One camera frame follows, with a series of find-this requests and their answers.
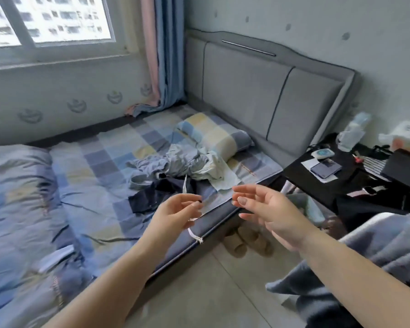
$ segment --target wall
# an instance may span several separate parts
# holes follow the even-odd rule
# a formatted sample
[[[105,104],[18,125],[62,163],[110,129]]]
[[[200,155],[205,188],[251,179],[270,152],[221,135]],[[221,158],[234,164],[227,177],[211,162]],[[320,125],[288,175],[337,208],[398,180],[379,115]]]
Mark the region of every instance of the wall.
[[[410,0],[186,0],[186,26],[274,41],[359,71],[363,86],[337,129],[371,112],[368,145],[410,119]]]
[[[139,54],[0,70],[0,145],[120,117],[149,94]]]

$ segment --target floor tile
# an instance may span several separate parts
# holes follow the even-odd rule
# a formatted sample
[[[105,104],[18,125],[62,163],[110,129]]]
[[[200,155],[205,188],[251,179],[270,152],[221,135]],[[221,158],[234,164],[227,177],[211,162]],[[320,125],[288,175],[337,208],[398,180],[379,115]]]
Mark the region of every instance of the floor tile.
[[[132,327],[270,328],[211,253],[133,314]]]
[[[284,277],[301,258],[295,252],[289,252],[273,237],[274,254],[271,258],[263,258],[248,249],[243,258],[231,256],[222,244],[214,250],[214,256],[219,260],[231,278],[251,300],[257,310],[273,328],[305,327],[299,316],[281,306],[285,297],[266,291],[267,282]]]

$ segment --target pink curtain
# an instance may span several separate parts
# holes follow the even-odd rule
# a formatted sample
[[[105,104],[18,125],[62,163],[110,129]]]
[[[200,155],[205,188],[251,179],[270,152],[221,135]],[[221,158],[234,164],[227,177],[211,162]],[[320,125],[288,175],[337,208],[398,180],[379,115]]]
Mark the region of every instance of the pink curtain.
[[[158,82],[158,54],[156,51],[156,21],[155,21],[155,0],[141,0],[141,14],[143,19],[144,41],[146,44],[146,57],[149,66],[150,81],[152,84],[152,94],[147,105],[157,107],[161,95],[159,93]],[[136,105],[126,110],[127,115],[132,115]]]

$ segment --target metal handle on headboard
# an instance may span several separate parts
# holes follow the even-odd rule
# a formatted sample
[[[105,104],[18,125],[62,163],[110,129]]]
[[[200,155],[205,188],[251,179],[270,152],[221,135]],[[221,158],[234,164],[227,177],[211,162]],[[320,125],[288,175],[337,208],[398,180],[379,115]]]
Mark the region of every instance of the metal handle on headboard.
[[[236,44],[235,42],[230,42],[230,41],[226,41],[226,40],[222,40],[222,42],[224,42],[226,44],[234,45],[234,46],[237,46],[237,47],[246,48],[246,49],[249,49],[250,51],[257,51],[259,53],[263,53],[263,54],[266,54],[266,55],[276,56],[276,54],[269,53],[267,51],[260,51],[259,49],[255,49],[255,48],[247,47],[247,46],[244,46],[244,45]]]

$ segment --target smartphone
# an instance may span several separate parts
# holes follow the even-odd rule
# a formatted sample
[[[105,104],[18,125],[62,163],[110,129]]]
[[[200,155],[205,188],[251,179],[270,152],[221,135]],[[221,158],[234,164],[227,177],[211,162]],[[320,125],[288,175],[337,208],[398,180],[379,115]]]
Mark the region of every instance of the smartphone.
[[[322,179],[325,179],[341,170],[341,165],[331,159],[325,159],[312,167],[310,171]]]

